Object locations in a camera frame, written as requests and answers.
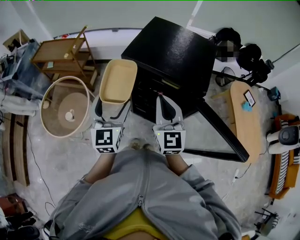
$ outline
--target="white robot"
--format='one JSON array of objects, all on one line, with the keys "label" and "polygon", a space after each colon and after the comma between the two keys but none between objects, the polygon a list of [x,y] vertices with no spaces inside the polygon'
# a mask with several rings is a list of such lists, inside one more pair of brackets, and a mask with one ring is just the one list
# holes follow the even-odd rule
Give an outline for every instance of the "white robot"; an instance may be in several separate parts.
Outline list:
[{"label": "white robot", "polygon": [[283,127],[280,131],[268,134],[267,141],[269,143],[273,141],[279,141],[274,144],[270,144],[268,152],[270,154],[280,154],[289,150],[300,148],[300,125]]},{"label": "white robot", "polygon": [[[123,123],[130,109],[127,101],[117,117],[110,121],[102,118],[102,102],[95,99],[91,106],[91,117],[96,122],[91,129],[93,148],[100,153],[119,152],[123,137]],[[179,154],[184,150],[186,131],[184,130],[182,111],[166,96],[157,97],[156,124],[153,127],[156,142],[161,154]]]}]

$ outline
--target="gray floor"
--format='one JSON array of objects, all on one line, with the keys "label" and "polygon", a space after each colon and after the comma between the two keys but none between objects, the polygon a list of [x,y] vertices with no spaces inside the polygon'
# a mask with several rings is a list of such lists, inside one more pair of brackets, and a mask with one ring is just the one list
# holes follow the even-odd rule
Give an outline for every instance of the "gray floor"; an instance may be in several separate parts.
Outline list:
[{"label": "gray floor", "polygon": [[[210,88],[207,94],[207,102],[227,122],[228,116],[225,102],[222,99],[210,100],[210,96],[224,91],[214,82],[212,75]],[[258,96],[257,104],[260,107],[260,121],[262,127],[262,153],[266,149],[265,133],[270,129],[273,112],[276,106],[271,103],[266,95],[266,91],[253,88]],[[104,105],[104,117],[110,114],[116,115],[116,106]],[[155,144],[153,124],[143,118],[129,113],[126,123],[122,146],[126,146],[133,137],[140,137],[147,142]],[[185,120],[187,130],[186,147],[197,147],[211,150],[231,151],[227,143],[216,132],[216,130],[198,113]],[[80,179],[95,163],[99,153],[95,152],[90,142],[90,132],[84,133],[84,139],[75,138],[57,139],[46,133],[39,113],[29,120],[29,134],[32,142],[32,150],[35,160],[41,169],[41,173],[47,183],[55,204],[61,197]],[[45,210],[45,202],[52,202],[48,190],[41,179],[39,169],[34,162],[30,150],[30,141],[27,140],[28,170],[30,186],[23,187],[15,182],[15,188],[19,196],[25,198],[30,207],[37,212],[37,216],[42,221],[47,221],[48,215]],[[211,179],[216,184],[216,191],[225,198],[225,203],[237,216],[241,225],[253,227],[257,216],[254,211],[268,204],[270,198],[264,195],[270,174],[271,156],[266,153],[259,157],[256,164],[252,164],[245,176],[237,180],[232,186],[231,181],[236,169],[240,170],[240,175],[247,169],[247,164],[232,161],[206,158],[183,154],[187,163],[194,163],[199,172],[207,179]],[[52,212],[53,207],[47,204],[47,210]]]}]

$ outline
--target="white cloth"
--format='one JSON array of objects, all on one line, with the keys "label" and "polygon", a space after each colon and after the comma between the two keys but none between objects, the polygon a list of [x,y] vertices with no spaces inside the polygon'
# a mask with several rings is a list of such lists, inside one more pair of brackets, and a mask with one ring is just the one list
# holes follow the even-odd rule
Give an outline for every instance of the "white cloth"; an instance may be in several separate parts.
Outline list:
[{"label": "white cloth", "polygon": [[41,108],[41,104],[42,101],[39,99],[29,101],[23,97],[12,96],[0,91],[0,110],[4,113],[34,116],[36,110]]}]

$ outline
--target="person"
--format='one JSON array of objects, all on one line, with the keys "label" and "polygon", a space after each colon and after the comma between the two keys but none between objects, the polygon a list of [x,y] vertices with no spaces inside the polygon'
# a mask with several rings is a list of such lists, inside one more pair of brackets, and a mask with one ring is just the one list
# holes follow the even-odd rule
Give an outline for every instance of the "person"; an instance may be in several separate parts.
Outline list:
[{"label": "person", "polygon": [[49,239],[240,240],[240,225],[194,165],[134,139],[102,154],[50,216]]}]

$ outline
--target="wooden table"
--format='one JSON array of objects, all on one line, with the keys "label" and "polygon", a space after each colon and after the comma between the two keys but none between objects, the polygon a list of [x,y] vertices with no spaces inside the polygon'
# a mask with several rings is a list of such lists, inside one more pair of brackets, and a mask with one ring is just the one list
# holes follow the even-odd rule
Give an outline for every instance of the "wooden table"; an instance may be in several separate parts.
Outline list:
[{"label": "wooden table", "polygon": [[[246,101],[244,93],[250,91],[255,104],[251,112],[242,109],[242,104]],[[234,81],[229,90],[212,97],[225,97],[229,111],[229,128],[236,135],[240,143],[249,154],[247,163],[254,163],[258,160],[261,153],[261,127],[258,113],[258,99],[251,87],[239,81]]]}]

